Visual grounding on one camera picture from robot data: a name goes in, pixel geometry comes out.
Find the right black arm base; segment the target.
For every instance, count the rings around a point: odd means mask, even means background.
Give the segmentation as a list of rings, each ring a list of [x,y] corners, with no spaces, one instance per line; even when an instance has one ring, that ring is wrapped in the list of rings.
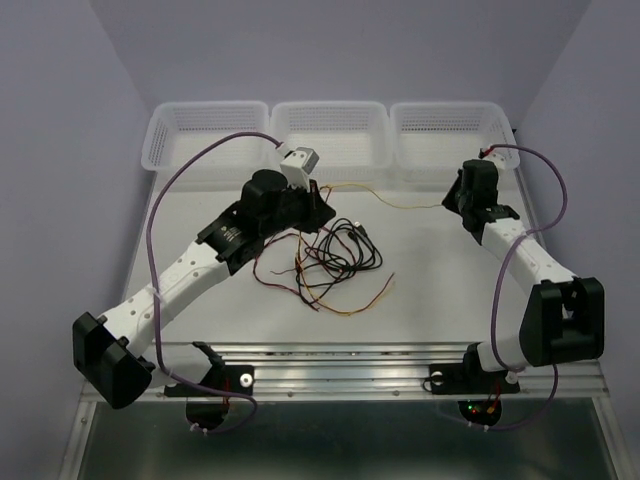
[[[458,401],[462,419],[471,427],[489,430],[501,419],[502,396],[517,394],[521,389],[517,379],[508,379],[508,371],[483,370],[477,346],[469,346],[459,362],[430,364],[422,388],[434,395],[463,396]]]

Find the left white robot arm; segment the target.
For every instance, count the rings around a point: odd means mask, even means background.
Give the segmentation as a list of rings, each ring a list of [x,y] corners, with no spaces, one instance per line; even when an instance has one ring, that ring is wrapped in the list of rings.
[[[316,181],[293,186],[269,169],[256,171],[239,200],[201,230],[163,273],[147,255],[150,283],[99,316],[88,312],[72,324],[76,369],[114,409],[137,400],[151,385],[155,369],[143,357],[161,344],[161,331],[214,286],[235,275],[264,250],[268,238],[294,229],[317,233],[336,215]]]

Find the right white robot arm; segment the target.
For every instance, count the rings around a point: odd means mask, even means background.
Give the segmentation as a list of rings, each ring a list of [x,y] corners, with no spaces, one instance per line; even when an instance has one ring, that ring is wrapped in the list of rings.
[[[527,231],[517,212],[498,201],[499,170],[487,160],[467,160],[443,206],[460,216],[463,228],[500,260],[528,300],[518,331],[500,339],[490,321],[489,340],[467,348],[460,366],[463,384],[482,390],[496,372],[594,360],[604,352],[605,290],[560,263]]]

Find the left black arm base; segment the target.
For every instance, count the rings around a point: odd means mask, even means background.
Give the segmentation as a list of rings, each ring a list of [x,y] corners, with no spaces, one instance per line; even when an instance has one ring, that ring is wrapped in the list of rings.
[[[236,430],[249,423],[257,411],[253,398],[255,368],[227,364],[220,354],[202,341],[191,345],[208,360],[198,388],[184,383],[165,385],[163,395],[186,399],[185,418],[190,430],[203,435]]]

